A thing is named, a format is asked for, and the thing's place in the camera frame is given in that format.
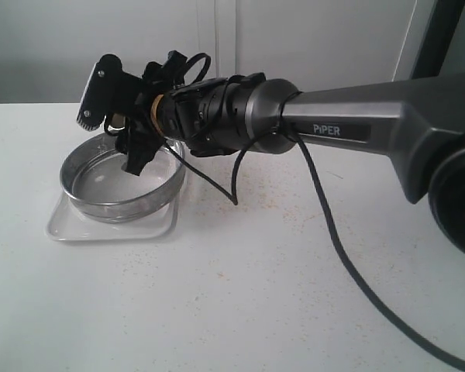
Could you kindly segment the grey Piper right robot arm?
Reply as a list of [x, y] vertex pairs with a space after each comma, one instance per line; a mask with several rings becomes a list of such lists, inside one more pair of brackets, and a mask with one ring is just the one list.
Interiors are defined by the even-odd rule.
[[264, 74], [196, 79], [171, 53], [142, 77], [117, 74], [112, 111], [128, 128], [117, 141], [138, 174], [167, 139], [195, 157], [241, 150], [281, 154], [296, 139], [386, 155], [407, 200], [427, 197], [451, 243], [465, 253], [465, 72], [303, 92]]

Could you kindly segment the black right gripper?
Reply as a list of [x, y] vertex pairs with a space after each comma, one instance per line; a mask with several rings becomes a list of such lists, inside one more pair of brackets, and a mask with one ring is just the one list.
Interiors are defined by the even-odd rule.
[[212, 58], [172, 50], [163, 64], [149, 62], [142, 75], [148, 91], [136, 100], [136, 119], [126, 119], [115, 149], [126, 156], [122, 170], [140, 176], [167, 140], [181, 141], [195, 157], [233, 153], [213, 131], [227, 116], [232, 77], [206, 78]]

